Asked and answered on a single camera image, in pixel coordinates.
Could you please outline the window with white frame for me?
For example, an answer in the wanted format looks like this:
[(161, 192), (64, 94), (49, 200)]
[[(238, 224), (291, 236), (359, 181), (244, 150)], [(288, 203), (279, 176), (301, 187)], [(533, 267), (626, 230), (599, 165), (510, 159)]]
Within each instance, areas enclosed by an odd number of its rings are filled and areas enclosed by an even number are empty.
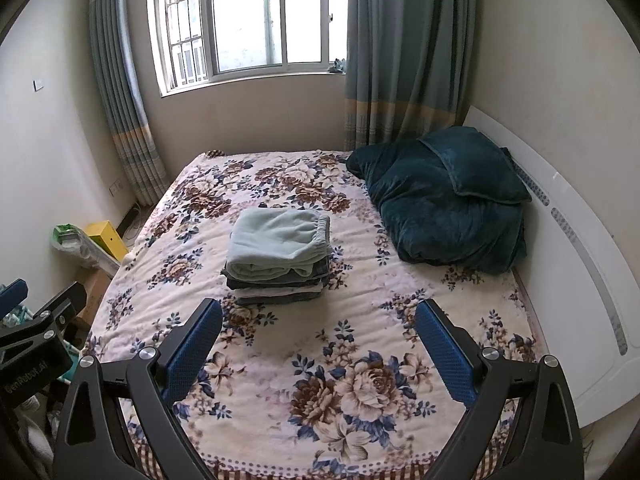
[(342, 74), (348, 0), (148, 0), (164, 96), (214, 82)]

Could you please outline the right grey-blue curtain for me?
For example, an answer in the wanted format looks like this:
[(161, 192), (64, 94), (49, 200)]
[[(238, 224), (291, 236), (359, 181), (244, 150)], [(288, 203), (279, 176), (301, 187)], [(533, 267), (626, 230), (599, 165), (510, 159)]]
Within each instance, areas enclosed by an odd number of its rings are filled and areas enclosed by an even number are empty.
[(460, 122), (477, 0), (348, 0), (345, 145), (416, 139)]

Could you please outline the left grey-blue curtain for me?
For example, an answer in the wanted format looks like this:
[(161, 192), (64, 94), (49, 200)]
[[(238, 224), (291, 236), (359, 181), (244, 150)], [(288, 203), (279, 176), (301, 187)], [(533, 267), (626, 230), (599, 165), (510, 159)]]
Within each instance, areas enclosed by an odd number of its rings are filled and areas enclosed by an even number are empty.
[(126, 0), (89, 0), (89, 38), (112, 141), (130, 188), (143, 206), (157, 204), (168, 189), (138, 84)]

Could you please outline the wall switch plate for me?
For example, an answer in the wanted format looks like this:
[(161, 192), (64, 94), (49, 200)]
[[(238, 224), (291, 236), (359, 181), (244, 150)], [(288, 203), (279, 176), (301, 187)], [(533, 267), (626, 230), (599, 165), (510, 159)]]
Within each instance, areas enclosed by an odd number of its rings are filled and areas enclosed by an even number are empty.
[(34, 86), (35, 92), (42, 90), (44, 87), (43, 81), (41, 79), (34, 79), (32, 81), (32, 85)]

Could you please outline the light green fleece pants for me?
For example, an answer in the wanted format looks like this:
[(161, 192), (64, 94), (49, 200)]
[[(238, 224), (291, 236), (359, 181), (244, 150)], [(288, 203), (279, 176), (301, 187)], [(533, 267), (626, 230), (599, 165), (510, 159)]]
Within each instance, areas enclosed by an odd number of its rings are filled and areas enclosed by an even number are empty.
[(236, 219), (224, 268), (232, 278), (278, 278), (295, 270), (309, 276), (329, 257), (330, 217), (315, 210), (250, 208)]

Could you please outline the yellow box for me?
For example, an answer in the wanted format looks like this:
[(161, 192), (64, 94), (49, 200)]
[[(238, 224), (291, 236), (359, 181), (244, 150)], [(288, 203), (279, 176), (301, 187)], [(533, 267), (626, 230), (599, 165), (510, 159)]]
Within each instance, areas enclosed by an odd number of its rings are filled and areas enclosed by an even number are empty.
[(128, 254), (127, 246), (108, 220), (89, 224), (85, 227), (85, 233), (118, 262), (122, 262)]

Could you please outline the white bed headboard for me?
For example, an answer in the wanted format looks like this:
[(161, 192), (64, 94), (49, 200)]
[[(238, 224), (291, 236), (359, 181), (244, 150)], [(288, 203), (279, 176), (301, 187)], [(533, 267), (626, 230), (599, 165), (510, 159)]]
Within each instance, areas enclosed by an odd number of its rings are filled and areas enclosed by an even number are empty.
[(532, 200), (527, 256), (516, 274), (547, 349), (563, 367), (578, 422), (588, 426), (639, 393), (639, 285), (620, 248), (568, 181), (494, 118), (465, 122), (506, 148)]

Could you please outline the folded dark blue garment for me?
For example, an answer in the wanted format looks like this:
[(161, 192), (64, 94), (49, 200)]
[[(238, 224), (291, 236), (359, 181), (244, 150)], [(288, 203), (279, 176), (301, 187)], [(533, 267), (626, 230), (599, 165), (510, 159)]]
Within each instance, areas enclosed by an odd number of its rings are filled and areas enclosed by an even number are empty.
[(295, 270), (291, 270), (287, 274), (279, 276), (278, 278), (254, 278), (253, 281), (247, 281), (232, 278), (231, 274), (226, 269), (222, 269), (221, 274), (227, 279), (227, 286), (231, 289), (298, 287), (317, 285), (320, 282), (325, 283), (329, 276), (329, 264), (329, 257), (315, 262), (309, 276), (303, 276), (298, 274)]

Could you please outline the dark teal velvet quilt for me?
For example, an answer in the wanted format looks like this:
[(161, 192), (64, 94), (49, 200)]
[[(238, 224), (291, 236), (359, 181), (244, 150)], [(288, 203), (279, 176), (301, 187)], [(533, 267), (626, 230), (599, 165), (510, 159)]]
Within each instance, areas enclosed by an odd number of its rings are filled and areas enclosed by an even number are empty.
[(421, 141), (357, 148), (346, 168), (364, 181), (405, 262), (501, 274), (527, 255), (522, 203), (457, 194), (445, 165)]

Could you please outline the floral bed blanket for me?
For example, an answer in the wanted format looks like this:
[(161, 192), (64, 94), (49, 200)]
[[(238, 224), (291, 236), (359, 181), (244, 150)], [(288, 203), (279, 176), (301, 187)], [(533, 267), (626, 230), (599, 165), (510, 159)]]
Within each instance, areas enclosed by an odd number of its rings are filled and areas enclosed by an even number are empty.
[[(96, 312), (85, 352), (110, 362), (160, 344), (203, 299), (219, 301), (221, 333), (174, 407), (218, 478), (419, 478), (464, 411), (414, 331), (423, 300), (481, 346), (536, 358), (514, 277), (401, 261), (345, 162), (329, 151), (201, 154), (152, 212)], [(330, 217), (317, 299), (244, 306), (227, 286), (232, 226), (257, 206)]]

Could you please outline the grey-blue curtain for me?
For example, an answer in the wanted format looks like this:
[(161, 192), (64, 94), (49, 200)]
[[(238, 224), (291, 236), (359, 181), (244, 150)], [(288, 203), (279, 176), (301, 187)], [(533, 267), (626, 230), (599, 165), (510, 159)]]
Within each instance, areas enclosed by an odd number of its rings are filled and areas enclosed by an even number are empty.
[(138, 84), (126, 0), (89, 0), (89, 38), (112, 141), (130, 188), (143, 206), (157, 204), (168, 189)]
[(477, 0), (348, 0), (345, 145), (416, 139), (460, 122)]

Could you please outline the folded grey striped garment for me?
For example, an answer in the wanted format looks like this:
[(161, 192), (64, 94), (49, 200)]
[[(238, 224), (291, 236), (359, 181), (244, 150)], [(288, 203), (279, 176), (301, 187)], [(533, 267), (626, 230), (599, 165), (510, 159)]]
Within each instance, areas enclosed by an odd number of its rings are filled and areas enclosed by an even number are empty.
[(309, 285), (237, 289), (233, 295), (237, 304), (288, 304), (318, 298), (323, 289), (324, 283), (316, 281)]

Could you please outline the dark teal pillow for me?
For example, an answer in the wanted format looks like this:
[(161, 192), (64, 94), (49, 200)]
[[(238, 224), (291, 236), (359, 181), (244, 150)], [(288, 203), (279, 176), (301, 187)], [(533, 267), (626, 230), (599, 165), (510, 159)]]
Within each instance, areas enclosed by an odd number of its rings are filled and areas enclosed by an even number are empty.
[(530, 201), (510, 154), (477, 129), (450, 127), (424, 134), (419, 141), (445, 167), (456, 194), (505, 205)]

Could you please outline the brown cardboard box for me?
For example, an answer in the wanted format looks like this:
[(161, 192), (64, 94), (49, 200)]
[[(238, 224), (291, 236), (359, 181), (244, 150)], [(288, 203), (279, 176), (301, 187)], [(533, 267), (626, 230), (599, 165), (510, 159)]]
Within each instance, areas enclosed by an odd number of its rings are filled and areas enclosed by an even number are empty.
[(87, 325), (91, 326), (112, 279), (100, 269), (79, 269), (75, 275), (75, 280), (85, 287), (87, 294), (86, 306), (78, 316)]

